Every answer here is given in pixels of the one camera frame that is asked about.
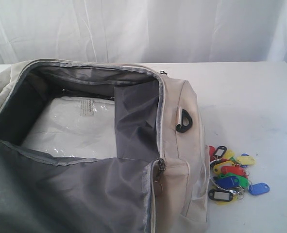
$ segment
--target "white backdrop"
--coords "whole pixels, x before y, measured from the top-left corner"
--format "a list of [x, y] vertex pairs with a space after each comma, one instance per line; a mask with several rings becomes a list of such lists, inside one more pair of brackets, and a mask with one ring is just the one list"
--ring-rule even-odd
[[287, 0], [0, 0], [0, 64], [287, 61]]

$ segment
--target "white folded item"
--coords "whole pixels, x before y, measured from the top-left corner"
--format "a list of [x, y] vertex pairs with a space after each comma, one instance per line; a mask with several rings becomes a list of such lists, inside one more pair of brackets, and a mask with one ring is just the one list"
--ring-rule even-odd
[[114, 101], [80, 97], [54, 99], [22, 146], [54, 157], [116, 157]]

